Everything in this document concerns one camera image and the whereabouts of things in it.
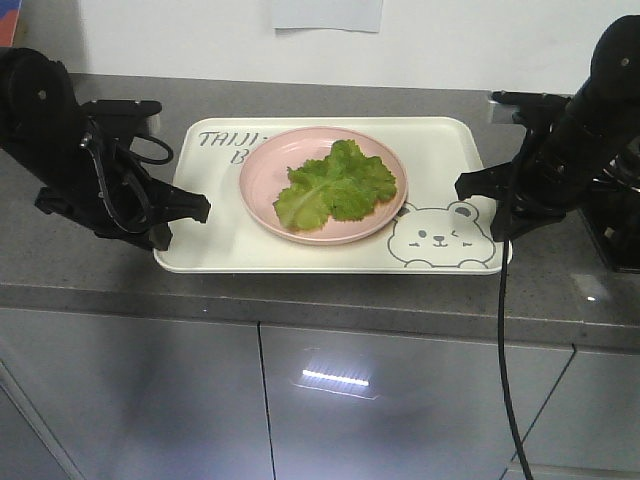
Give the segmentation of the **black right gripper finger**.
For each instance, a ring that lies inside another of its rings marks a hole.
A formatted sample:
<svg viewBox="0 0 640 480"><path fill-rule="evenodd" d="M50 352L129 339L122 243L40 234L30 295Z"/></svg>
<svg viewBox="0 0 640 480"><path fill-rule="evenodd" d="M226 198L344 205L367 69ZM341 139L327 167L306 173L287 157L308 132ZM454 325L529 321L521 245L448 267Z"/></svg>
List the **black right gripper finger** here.
<svg viewBox="0 0 640 480"><path fill-rule="evenodd" d="M494 241L515 240L550 221L550 215L535 204L499 201L490 231Z"/></svg>
<svg viewBox="0 0 640 480"><path fill-rule="evenodd" d="M473 196L505 200L508 196L511 175L511 165L497 165L462 173L455 181L454 189L459 200L466 200Z"/></svg>

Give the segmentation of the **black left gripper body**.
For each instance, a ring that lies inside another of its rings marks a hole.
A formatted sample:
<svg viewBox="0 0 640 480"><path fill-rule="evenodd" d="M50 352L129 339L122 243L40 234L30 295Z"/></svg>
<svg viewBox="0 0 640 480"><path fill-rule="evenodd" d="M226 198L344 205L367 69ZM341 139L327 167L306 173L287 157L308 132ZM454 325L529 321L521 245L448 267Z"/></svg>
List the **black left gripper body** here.
<svg viewBox="0 0 640 480"><path fill-rule="evenodd" d="M131 151L128 143L122 143L91 120L78 147L91 159L96 177L93 197L97 199L97 208L82 210L52 187L40 189L35 206L47 215L56 213L84 226L99 238L122 240L153 250L149 229L155 224L152 223L151 202L146 188L154 178L142 165L165 165L173 159L173 150L152 135L133 136L160 146L166 156L161 159L141 156Z"/></svg>

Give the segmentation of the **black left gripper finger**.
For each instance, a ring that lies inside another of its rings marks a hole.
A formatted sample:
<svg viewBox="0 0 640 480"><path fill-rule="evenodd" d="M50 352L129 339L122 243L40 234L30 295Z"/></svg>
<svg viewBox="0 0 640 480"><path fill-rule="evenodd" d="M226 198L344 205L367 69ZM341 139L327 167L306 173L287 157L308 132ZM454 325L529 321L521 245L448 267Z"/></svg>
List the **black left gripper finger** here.
<svg viewBox="0 0 640 480"><path fill-rule="evenodd" d="M149 229L149 241L155 250L167 250L172 238L173 234L167 222L155 224Z"/></svg>
<svg viewBox="0 0 640 480"><path fill-rule="evenodd" d="M165 223L190 218L205 223L210 203L202 194L195 194L153 179L149 186L152 220Z"/></svg>

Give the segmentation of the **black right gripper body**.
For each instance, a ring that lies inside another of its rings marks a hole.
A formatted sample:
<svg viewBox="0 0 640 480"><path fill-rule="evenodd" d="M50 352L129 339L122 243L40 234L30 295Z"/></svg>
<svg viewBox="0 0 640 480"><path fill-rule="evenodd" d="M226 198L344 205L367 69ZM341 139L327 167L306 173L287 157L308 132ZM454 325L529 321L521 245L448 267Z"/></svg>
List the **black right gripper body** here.
<svg viewBox="0 0 640 480"><path fill-rule="evenodd" d="M511 221L545 223L565 216L607 164L623 137L594 133L582 124L526 130L522 158L514 162Z"/></svg>

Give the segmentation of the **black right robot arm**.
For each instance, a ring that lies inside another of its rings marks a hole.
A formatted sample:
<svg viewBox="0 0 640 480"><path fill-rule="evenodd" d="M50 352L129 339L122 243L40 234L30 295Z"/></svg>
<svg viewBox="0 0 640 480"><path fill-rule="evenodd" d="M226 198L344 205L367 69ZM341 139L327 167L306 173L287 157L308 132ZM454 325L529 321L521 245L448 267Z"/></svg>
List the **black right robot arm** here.
<svg viewBox="0 0 640 480"><path fill-rule="evenodd" d="M604 31L573 96L494 91L490 99L525 128L520 150L507 163L461 174L454 188L461 200L496 200L491 235L507 241L563 220L638 137L638 16L623 16Z"/></svg>

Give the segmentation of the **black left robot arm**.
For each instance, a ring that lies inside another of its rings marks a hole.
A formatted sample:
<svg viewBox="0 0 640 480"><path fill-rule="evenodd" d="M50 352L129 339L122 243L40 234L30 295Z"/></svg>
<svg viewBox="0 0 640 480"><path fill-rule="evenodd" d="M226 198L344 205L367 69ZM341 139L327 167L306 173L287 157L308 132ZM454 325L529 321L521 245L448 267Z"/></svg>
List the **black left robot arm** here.
<svg viewBox="0 0 640 480"><path fill-rule="evenodd" d="M172 221L208 219L202 194L153 178L149 158L134 139L172 149L151 133L162 105L153 100L97 100L79 104L59 61L28 48L1 50L1 148L43 182L35 200L99 238L146 250L168 249Z"/></svg>

